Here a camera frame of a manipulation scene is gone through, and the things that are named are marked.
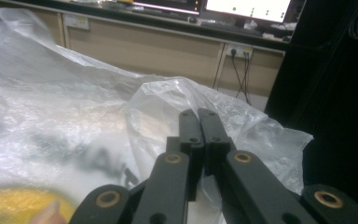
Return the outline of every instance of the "plastic sheet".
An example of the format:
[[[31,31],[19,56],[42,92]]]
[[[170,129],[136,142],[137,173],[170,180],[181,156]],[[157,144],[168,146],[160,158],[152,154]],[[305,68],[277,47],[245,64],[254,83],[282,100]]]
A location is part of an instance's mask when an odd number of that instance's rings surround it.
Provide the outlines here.
[[[239,150],[302,190],[309,134],[189,79],[133,74],[56,46],[30,15],[0,9],[0,188],[52,189],[74,204],[101,185],[130,189],[148,178],[166,137],[178,135],[179,113],[203,107],[218,113]],[[189,220],[221,223],[213,181],[199,192]]]

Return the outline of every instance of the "small object on desk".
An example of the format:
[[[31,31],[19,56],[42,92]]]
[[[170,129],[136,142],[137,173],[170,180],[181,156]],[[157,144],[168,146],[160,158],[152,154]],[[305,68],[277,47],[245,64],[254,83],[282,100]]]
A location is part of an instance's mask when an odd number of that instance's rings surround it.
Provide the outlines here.
[[[162,17],[162,18],[166,18],[166,19],[178,20],[178,21],[187,21],[188,20],[188,17],[185,15],[165,13],[165,12],[156,11],[156,10],[134,9],[132,12],[144,14],[144,15],[148,15],[148,16],[156,16],[156,17]]]
[[[190,23],[197,23],[198,19],[197,19],[197,17],[190,17],[190,18],[188,19],[188,21],[189,21]]]
[[[244,29],[244,28],[240,28],[240,27],[237,27],[237,26],[225,25],[225,24],[218,23],[218,22],[206,22],[206,21],[203,21],[200,26],[215,29],[215,30],[219,30],[219,31],[231,32],[231,33],[240,33],[240,34],[244,34],[244,35],[262,36],[261,32],[259,32],[257,30]]]

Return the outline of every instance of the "power outlet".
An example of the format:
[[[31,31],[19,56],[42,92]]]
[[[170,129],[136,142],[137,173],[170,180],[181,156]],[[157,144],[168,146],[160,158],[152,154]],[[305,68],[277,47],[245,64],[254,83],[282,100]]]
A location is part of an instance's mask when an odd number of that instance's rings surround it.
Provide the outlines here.
[[[235,49],[237,53],[235,54],[236,58],[248,58],[252,57],[253,49],[250,45],[235,45],[227,44],[226,55],[231,56],[231,50]]]

